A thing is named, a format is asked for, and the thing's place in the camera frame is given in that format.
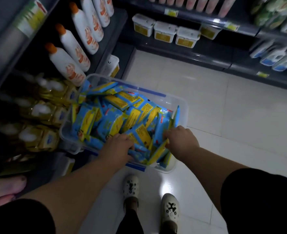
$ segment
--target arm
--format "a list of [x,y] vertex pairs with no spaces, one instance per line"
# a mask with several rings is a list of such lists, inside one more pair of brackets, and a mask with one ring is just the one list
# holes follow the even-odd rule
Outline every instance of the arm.
[[193,172],[221,213],[223,182],[235,170],[248,167],[200,148],[191,130],[182,126],[165,131],[164,137],[169,139],[166,147]]
[[133,147],[127,135],[116,134],[105,143],[97,159],[21,198],[44,204],[54,219],[56,233],[77,233],[101,189],[130,161],[127,151]]

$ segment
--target right hand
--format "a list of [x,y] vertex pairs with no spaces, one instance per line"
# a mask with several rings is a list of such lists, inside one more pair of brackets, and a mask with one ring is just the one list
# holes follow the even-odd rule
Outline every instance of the right hand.
[[178,126],[163,133],[163,141],[169,139],[166,148],[177,158],[179,161],[184,157],[193,153],[194,149],[200,148],[199,142],[193,135],[190,129],[185,129],[183,126]]

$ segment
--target white shoe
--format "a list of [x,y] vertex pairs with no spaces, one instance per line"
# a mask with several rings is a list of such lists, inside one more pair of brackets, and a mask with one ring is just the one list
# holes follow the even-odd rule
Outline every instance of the white shoe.
[[135,175],[129,175],[125,178],[123,184],[123,196],[124,196],[124,209],[125,200],[133,197],[138,203],[139,196],[139,178]]
[[163,195],[161,203],[161,223],[173,221],[178,226],[179,215],[179,203],[175,196],[169,193]]

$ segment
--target hand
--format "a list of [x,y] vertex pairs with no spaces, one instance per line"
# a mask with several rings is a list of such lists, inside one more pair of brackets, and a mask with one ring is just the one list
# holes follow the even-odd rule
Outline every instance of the hand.
[[109,137],[102,149],[99,151],[98,158],[106,165],[109,165],[114,172],[120,170],[125,164],[132,160],[128,155],[128,150],[134,149],[134,142],[126,134],[116,134]]
[[182,161],[185,156],[191,154],[194,149],[200,148],[199,142],[190,129],[178,126],[164,131],[163,141],[169,139],[166,148],[177,158]]

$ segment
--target price tag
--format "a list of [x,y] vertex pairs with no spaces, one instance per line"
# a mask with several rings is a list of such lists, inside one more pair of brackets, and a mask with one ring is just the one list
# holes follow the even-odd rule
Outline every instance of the price tag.
[[169,9],[169,8],[165,8],[164,15],[169,15],[169,16],[172,16],[172,17],[177,17],[178,11],[177,11],[177,10],[173,10],[173,9]]
[[257,72],[257,75],[263,78],[267,78],[269,76],[269,74],[263,73],[261,71]]
[[224,24],[225,28],[231,30],[231,31],[237,31],[239,29],[239,25],[235,25],[234,23],[231,23],[230,21],[227,21],[225,24]]
[[26,36],[36,31],[45,20],[47,10],[39,0],[29,2],[20,15],[15,19],[15,27],[17,27]]

